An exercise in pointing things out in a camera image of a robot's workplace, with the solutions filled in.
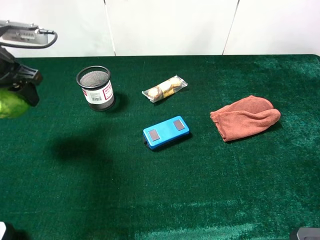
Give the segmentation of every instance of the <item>orange cloth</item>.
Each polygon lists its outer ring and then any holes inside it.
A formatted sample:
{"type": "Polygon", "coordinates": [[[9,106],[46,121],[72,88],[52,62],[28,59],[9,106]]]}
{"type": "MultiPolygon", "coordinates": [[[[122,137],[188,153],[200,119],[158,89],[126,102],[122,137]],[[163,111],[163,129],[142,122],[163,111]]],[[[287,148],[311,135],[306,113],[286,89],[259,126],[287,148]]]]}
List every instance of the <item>orange cloth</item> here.
{"type": "Polygon", "coordinates": [[[225,142],[261,133],[280,116],[271,102],[252,95],[210,113],[225,142]]]}

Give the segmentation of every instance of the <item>black mesh cup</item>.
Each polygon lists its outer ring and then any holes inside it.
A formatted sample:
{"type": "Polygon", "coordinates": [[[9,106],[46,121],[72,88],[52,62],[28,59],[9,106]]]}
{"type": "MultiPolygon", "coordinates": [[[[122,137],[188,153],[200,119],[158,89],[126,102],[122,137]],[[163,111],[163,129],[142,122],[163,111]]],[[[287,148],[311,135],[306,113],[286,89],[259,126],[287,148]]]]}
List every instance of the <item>black mesh cup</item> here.
{"type": "Polygon", "coordinates": [[[103,66],[86,67],[76,76],[76,82],[82,88],[91,109],[104,111],[115,104],[110,79],[110,71],[103,66]]]}

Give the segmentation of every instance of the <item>green ball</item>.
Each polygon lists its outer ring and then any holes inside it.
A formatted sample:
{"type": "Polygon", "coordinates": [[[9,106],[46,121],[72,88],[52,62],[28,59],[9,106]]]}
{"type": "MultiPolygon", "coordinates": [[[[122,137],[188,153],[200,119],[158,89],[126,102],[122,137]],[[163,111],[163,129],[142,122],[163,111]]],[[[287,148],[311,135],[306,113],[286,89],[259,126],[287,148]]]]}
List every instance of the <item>green ball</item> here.
{"type": "Polygon", "coordinates": [[[0,119],[12,119],[23,115],[28,103],[7,89],[0,89],[0,119]]]}

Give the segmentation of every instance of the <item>food package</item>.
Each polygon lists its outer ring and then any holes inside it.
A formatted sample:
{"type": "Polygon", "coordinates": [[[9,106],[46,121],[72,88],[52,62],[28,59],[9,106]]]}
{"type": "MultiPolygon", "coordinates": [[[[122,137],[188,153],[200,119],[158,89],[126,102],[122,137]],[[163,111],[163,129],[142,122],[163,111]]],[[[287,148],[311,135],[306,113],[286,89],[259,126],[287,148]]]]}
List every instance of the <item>food package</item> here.
{"type": "Polygon", "coordinates": [[[175,75],[159,85],[143,91],[142,94],[145,95],[150,102],[155,103],[178,92],[186,86],[188,86],[188,83],[186,83],[181,77],[175,75]]]}

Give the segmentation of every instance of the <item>white label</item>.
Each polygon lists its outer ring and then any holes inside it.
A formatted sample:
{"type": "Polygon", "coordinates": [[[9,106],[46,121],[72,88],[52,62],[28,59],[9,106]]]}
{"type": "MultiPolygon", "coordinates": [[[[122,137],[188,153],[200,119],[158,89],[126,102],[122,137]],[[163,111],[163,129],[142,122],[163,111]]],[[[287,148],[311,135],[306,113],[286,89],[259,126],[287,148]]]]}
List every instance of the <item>white label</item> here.
{"type": "Polygon", "coordinates": [[[82,88],[82,91],[85,99],[91,104],[104,104],[108,102],[114,95],[111,81],[109,81],[105,87],[99,90],[87,90],[82,88]]]}

